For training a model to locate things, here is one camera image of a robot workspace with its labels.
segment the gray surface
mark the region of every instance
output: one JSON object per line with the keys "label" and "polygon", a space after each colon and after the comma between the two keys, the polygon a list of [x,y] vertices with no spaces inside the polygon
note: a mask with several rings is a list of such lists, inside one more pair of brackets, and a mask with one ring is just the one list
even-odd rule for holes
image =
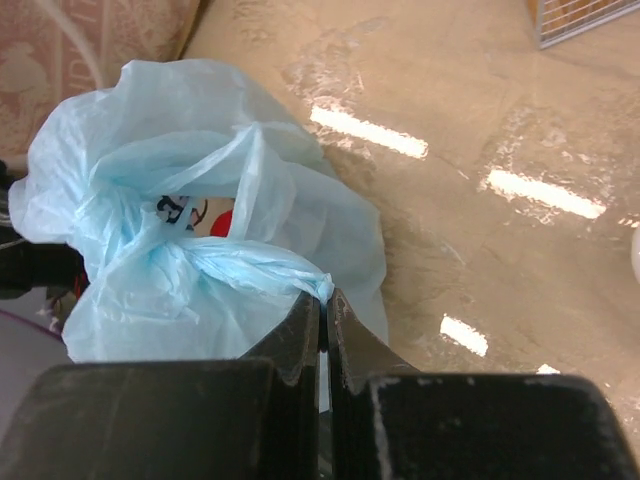
{"label": "gray surface", "polygon": [[[48,325],[36,313],[43,299],[42,291],[33,291],[20,299],[0,302],[0,309]],[[0,314],[0,438],[35,378],[54,365],[68,362],[61,342]]]}

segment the patterned fabric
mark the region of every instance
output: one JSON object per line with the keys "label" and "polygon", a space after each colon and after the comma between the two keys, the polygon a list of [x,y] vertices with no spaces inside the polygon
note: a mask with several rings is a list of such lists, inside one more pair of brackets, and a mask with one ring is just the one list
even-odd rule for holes
{"label": "patterned fabric", "polygon": [[[109,85],[132,59],[173,60],[198,0],[47,0],[84,34]],[[95,88],[69,38],[35,0],[3,2],[0,12],[0,157],[24,155],[53,108]]]}

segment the plastic bag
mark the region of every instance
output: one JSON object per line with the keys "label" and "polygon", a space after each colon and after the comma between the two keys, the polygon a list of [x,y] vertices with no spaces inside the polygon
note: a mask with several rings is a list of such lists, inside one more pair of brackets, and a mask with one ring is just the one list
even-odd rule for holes
{"label": "plastic bag", "polygon": [[[237,357],[300,291],[335,283],[383,341],[377,210],[257,84],[204,60],[134,61],[118,85],[64,101],[10,191],[15,229],[66,242],[91,282],[64,341],[74,361]],[[227,238],[163,222],[163,195],[235,198]]]}

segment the shiny floor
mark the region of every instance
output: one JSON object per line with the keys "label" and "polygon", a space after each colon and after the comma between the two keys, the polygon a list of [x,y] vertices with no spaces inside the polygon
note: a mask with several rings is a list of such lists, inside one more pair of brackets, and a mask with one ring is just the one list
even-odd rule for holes
{"label": "shiny floor", "polygon": [[635,13],[540,52],[515,0],[217,0],[187,57],[243,68],[380,209],[397,352],[584,375],[640,452],[639,43]]}

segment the wire basket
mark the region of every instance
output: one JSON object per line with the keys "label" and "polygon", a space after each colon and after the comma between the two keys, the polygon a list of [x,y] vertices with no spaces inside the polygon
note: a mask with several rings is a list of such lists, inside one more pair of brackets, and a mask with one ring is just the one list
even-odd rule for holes
{"label": "wire basket", "polygon": [[640,0],[527,0],[536,40],[547,48],[640,8]]}

